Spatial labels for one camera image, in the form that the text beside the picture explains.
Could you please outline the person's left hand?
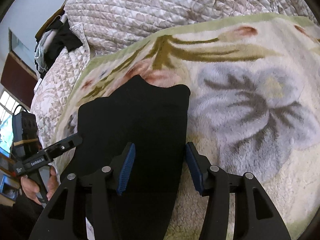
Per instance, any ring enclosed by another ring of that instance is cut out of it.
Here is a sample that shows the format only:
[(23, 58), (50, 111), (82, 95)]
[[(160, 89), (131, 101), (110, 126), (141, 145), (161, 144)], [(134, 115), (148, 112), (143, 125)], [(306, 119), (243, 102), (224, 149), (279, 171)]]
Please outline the person's left hand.
[[(41, 205), (41, 202), (38, 200), (36, 196), (36, 194), (39, 193), (40, 188), (33, 180), (29, 179), (28, 176), (22, 176), (21, 186), (22, 186), (23, 192), (29, 199)], [(53, 194), (55, 193), (56, 189), (59, 187), (56, 170), (53, 166), (50, 167), (50, 177), (48, 180), (47, 187), (48, 187), (47, 198), (48, 200), (50, 200)]]

